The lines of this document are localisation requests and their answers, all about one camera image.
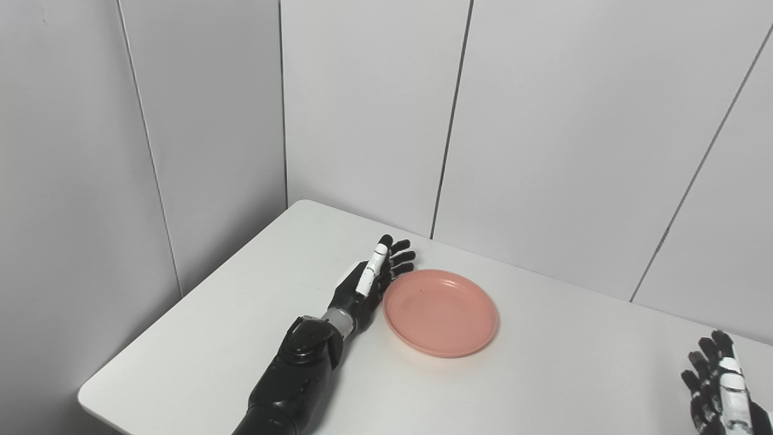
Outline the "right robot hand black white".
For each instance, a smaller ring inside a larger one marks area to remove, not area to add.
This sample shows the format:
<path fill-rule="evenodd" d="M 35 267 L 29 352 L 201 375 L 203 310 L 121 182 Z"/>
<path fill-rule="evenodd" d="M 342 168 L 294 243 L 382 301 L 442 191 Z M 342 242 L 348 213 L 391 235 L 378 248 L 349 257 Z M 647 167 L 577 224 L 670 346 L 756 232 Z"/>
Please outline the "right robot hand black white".
<path fill-rule="evenodd" d="M 722 330 L 688 353 L 680 374 L 690 393 L 690 418 L 699 434 L 771 434 L 771 412 L 754 402 L 733 339 Z"/>

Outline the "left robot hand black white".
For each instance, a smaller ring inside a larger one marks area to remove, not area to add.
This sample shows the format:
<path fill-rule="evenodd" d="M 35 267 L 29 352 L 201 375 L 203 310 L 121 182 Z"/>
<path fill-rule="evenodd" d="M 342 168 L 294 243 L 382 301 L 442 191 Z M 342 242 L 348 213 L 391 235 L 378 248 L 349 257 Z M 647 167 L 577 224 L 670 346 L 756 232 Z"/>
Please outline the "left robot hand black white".
<path fill-rule="evenodd" d="M 398 277 L 414 270 L 411 241 L 384 234 L 367 260 L 350 270 L 334 291 L 323 319 L 344 338 L 366 330 L 388 287 Z"/>

